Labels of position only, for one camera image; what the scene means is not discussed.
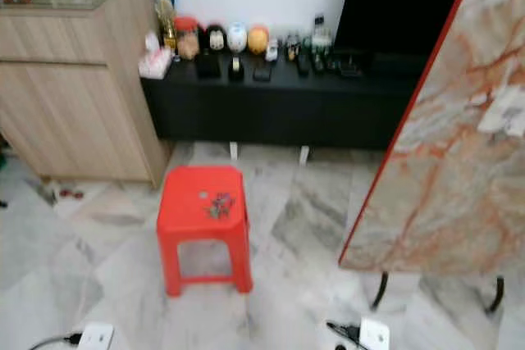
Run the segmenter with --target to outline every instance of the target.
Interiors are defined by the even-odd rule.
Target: orange ball
[[[248,32],[248,48],[255,55],[266,51],[270,34],[265,26],[254,26]]]

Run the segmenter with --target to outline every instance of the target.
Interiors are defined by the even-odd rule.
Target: red plastic stool
[[[248,215],[243,176],[232,166],[180,166],[167,176],[157,219],[167,294],[180,295],[183,284],[233,282],[240,293],[252,287]],[[232,276],[182,278],[180,243],[218,239],[230,251]]]

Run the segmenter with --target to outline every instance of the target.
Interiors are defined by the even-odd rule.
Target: wooden cabinet
[[[0,75],[0,124],[23,130],[25,143],[34,147],[27,161],[37,172],[148,177],[107,67],[4,63]]]
[[[154,27],[153,0],[0,9],[0,130],[34,171],[159,185],[168,151],[137,73]]]

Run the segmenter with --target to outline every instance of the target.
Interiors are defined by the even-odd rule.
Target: white table leg support
[[[237,153],[237,143],[230,141],[230,158],[231,160],[237,160],[238,153]]]
[[[306,161],[308,160],[309,153],[310,153],[310,147],[308,145],[303,145],[301,147],[301,153],[299,154],[299,164],[301,166],[306,166]]]

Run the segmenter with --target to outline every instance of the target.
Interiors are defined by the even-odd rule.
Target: black television
[[[334,48],[368,67],[420,73],[454,0],[345,0]]]

